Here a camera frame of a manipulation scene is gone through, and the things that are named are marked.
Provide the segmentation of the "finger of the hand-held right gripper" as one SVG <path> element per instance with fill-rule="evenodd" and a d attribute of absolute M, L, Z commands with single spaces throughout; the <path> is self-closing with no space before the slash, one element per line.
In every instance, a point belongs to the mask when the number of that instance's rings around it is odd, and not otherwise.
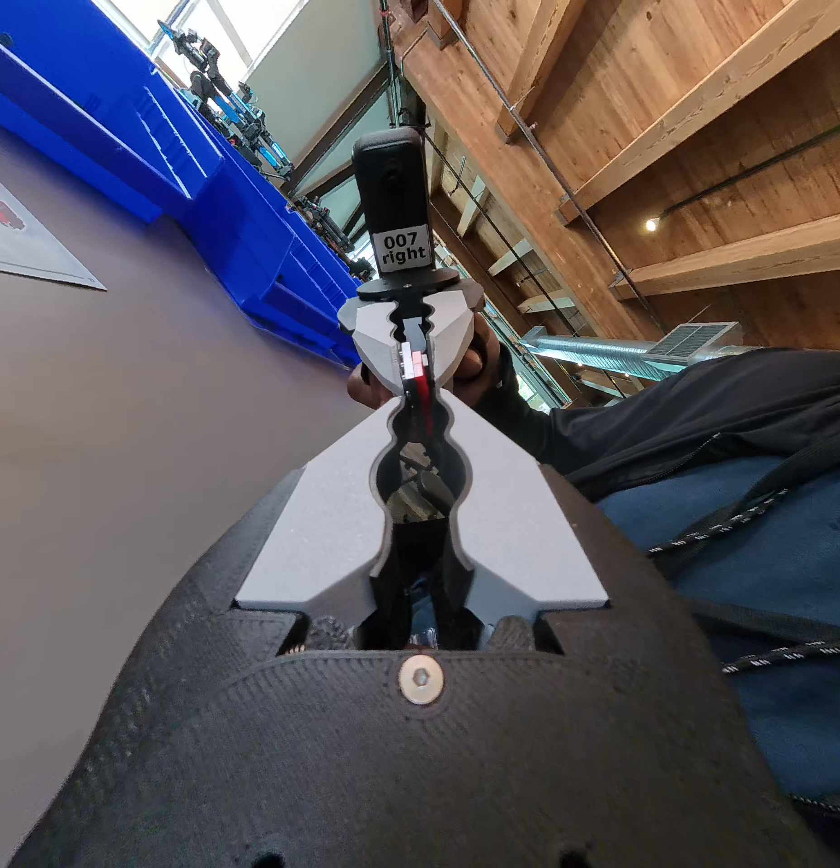
<path fill-rule="evenodd" d="M 393 396 L 403 396 L 400 345 L 395 339 L 396 306 L 360 306 L 353 341 L 363 363 Z"/>
<path fill-rule="evenodd" d="M 428 298 L 427 361 L 433 390 L 449 383 L 474 336 L 474 312 L 465 298 Z"/>

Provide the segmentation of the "person's right forearm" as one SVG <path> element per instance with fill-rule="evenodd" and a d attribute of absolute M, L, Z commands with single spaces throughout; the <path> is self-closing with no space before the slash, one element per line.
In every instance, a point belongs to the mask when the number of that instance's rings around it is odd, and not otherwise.
<path fill-rule="evenodd" d="M 532 409 L 501 351 L 476 412 L 593 503 L 700 464 L 788 458 L 840 436 L 840 352 L 755 349 L 708 360 L 614 406 Z"/>

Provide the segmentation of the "open instruction booklet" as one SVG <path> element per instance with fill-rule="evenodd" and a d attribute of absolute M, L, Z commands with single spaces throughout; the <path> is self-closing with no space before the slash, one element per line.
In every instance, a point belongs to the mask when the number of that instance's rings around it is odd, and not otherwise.
<path fill-rule="evenodd" d="M 0 272 L 106 290 L 1 182 Z"/>

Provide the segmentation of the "blue sweatshirt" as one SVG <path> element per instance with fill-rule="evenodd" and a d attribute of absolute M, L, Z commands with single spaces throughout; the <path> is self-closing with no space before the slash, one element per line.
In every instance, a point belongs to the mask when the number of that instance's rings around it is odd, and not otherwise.
<path fill-rule="evenodd" d="M 598 506 L 646 550 L 734 503 L 781 461 L 761 456 L 706 464 L 610 494 Z M 689 598 L 840 627 L 840 467 L 710 541 L 673 585 Z M 778 786 L 814 800 L 840 799 L 840 656 L 729 681 Z"/>

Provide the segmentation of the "black white drawstring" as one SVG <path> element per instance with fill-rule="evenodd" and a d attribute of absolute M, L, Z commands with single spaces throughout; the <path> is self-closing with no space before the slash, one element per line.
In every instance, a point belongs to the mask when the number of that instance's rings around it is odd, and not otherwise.
<path fill-rule="evenodd" d="M 698 544 L 729 534 L 755 519 L 765 515 L 778 505 L 789 493 L 782 488 L 766 495 L 760 495 L 748 508 L 734 505 L 730 508 L 718 509 L 694 524 L 693 528 L 683 531 L 678 537 L 648 548 L 644 551 L 647 557 L 678 553 Z"/>
<path fill-rule="evenodd" d="M 739 675 L 767 667 L 795 665 L 808 660 L 825 660 L 840 657 L 840 638 L 818 640 L 805 644 L 778 647 L 762 654 L 740 657 L 721 667 L 723 675 Z"/>

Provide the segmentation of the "person's right hand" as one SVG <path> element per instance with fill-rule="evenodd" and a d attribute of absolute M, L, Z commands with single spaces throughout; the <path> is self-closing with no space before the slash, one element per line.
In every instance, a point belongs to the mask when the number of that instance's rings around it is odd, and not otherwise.
<path fill-rule="evenodd" d="M 503 347 L 481 313 L 473 315 L 473 326 L 474 335 L 469 347 L 455 369 L 452 391 L 464 404 L 477 408 L 500 383 Z M 354 401 L 372 410 L 393 396 L 364 364 L 350 374 L 347 391 Z"/>

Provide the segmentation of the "blue plastic storage bin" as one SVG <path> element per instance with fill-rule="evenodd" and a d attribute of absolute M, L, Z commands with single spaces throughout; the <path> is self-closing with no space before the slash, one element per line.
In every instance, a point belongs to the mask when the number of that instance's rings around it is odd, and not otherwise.
<path fill-rule="evenodd" d="M 150 223 L 217 200 L 223 154 L 91 2 L 0 2 L 0 125 Z"/>
<path fill-rule="evenodd" d="M 348 369 L 359 364 L 338 311 L 358 281 L 284 196 L 200 121 L 222 163 L 181 225 L 257 328 Z"/>

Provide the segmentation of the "grey desk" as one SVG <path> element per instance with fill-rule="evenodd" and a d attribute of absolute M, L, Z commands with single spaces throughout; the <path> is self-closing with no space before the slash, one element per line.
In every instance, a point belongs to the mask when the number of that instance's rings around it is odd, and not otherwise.
<path fill-rule="evenodd" d="M 202 553 L 367 412 L 185 233 L 0 126 L 0 181 L 106 287 L 0 273 L 0 866 Z"/>

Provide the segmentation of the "silver air duct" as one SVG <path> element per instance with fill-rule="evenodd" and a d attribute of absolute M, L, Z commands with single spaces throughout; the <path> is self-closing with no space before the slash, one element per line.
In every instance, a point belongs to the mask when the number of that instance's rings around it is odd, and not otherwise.
<path fill-rule="evenodd" d="M 681 324 L 659 341 L 567 338 L 537 326 L 521 344 L 538 357 L 660 381 L 698 363 L 755 350 L 742 336 L 738 322 Z"/>

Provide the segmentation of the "red brick plate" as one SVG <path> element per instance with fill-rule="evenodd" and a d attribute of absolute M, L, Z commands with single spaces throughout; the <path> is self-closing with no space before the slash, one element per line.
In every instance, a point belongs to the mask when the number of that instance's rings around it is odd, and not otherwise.
<path fill-rule="evenodd" d="M 408 393 L 414 411 L 419 418 L 418 431 L 426 439 L 429 439 L 433 436 L 435 429 L 434 379 L 427 353 L 424 350 L 415 349 L 411 344 L 408 349 L 410 353 L 407 371 L 412 374 L 408 380 Z"/>

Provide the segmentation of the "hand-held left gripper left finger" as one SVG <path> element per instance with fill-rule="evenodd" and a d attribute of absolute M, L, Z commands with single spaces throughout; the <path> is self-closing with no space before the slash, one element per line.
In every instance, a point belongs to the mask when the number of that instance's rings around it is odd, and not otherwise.
<path fill-rule="evenodd" d="M 239 608 L 331 616 L 346 627 L 374 613 L 371 575 L 392 531 L 376 472 L 403 407 L 392 398 L 307 462 L 235 596 Z"/>

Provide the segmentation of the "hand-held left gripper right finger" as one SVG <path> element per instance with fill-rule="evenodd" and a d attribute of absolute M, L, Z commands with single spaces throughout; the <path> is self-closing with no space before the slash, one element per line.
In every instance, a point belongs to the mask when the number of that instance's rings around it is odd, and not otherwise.
<path fill-rule="evenodd" d="M 509 615 L 602 609 L 609 602 L 538 462 L 454 395 L 446 443 L 466 472 L 450 515 L 455 556 L 471 570 L 457 603 L 481 623 L 479 645 Z"/>

